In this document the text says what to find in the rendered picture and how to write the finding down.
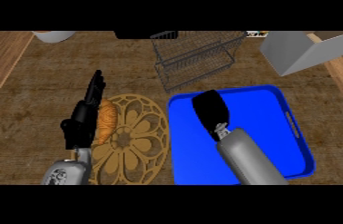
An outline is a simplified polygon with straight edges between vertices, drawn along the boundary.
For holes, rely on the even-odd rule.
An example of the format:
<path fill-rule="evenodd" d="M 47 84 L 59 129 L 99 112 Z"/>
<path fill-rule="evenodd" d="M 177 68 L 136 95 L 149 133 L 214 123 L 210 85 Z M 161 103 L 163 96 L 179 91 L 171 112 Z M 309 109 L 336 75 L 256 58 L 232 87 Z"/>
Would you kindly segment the white round container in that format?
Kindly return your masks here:
<path fill-rule="evenodd" d="M 61 41 L 66 40 L 75 31 L 34 31 L 34 35 L 37 39 L 49 44 L 59 43 Z"/>

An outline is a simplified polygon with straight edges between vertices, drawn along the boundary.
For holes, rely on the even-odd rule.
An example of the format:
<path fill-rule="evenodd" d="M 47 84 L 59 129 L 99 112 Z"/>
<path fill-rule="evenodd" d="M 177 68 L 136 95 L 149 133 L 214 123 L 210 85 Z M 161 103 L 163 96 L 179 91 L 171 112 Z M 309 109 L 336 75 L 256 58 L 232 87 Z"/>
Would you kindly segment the round tan floral placemat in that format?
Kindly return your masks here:
<path fill-rule="evenodd" d="M 117 127 L 106 140 L 95 135 L 93 185 L 149 184 L 164 166 L 170 148 L 169 123 L 154 100 L 139 94 L 106 99 L 117 109 Z"/>

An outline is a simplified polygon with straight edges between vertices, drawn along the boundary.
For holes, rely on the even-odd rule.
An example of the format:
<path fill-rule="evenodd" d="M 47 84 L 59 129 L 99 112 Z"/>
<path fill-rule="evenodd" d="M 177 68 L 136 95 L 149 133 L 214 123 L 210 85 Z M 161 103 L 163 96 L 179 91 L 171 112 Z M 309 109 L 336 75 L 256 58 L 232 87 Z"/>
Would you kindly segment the grey open box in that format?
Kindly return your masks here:
<path fill-rule="evenodd" d="M 285 76 L 343 55 L 343 31 L 271 31 L 260 52 Z"/>

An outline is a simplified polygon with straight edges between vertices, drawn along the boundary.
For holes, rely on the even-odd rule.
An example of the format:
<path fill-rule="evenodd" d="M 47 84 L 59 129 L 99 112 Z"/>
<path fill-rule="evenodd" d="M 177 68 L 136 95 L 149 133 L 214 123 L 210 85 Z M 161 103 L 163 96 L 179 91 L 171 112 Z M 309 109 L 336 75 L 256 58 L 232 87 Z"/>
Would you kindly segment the brown croissant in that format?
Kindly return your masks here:
<path fill-rule="evenodd" d="M 111 100 L 103 99 L 98 113 L 98 142 L 101 144 L 108 140 L 118 123 L 118 112 Z"/>

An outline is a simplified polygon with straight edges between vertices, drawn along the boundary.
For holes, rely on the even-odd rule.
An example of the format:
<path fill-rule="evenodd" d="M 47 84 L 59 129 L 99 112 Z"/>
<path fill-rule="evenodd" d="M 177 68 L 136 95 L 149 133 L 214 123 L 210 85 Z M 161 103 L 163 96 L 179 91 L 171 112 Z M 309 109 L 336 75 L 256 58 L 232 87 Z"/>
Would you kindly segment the black appliance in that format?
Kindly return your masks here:
<path fill-rule="evenodd" d="M 118 39 L 177 39 L 177 31 L 115 31 L 114 32 Z"/>

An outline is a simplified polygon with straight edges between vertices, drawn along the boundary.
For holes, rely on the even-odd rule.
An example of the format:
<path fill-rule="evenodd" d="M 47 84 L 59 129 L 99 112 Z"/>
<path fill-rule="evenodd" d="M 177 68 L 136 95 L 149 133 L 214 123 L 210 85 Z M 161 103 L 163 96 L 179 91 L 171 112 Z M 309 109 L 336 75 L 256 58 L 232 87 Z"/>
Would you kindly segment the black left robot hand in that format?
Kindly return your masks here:
<path fill-rule="evenodd" d="M 102 71 L 96 70 L 89 83 L 84 99 L 78 101 L 71 118 L 62 120 L 65 148 L 89 148 L 93 143 L 98 110 L 106 87 Z"/>

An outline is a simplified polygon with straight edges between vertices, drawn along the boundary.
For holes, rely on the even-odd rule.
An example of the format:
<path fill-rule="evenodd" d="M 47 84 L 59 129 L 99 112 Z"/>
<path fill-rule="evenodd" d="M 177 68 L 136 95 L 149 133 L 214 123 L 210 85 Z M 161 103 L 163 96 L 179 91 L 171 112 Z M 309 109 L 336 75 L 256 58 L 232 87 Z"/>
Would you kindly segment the blue plastic tray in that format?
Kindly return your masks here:
<path fill-rule="evenodd" d="M 237 176 L 194 112 L 197 92 L 167 104 L 171 166 L 177 185 L 237 185 Z M 313 174 L 315 161 L 279 88 L 260 85 L 219 90 L 229 109 L 229 128 L 247 131 L 266 157 L 291 180 Z"/>

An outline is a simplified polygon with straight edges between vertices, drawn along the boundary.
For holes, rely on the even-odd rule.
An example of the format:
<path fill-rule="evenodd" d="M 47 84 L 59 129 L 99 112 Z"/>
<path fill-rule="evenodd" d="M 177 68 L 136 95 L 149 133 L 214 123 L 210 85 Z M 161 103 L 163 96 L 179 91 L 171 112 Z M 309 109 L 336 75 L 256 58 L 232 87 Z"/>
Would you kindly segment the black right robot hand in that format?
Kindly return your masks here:
<path fill-rule="evenodd" d="M 205 91 L 192 97 L 192 109 L 211 139 L 219 141 L 216 129 L 219 124 L 229 125 L 229 109 L 216 90 Z"/>

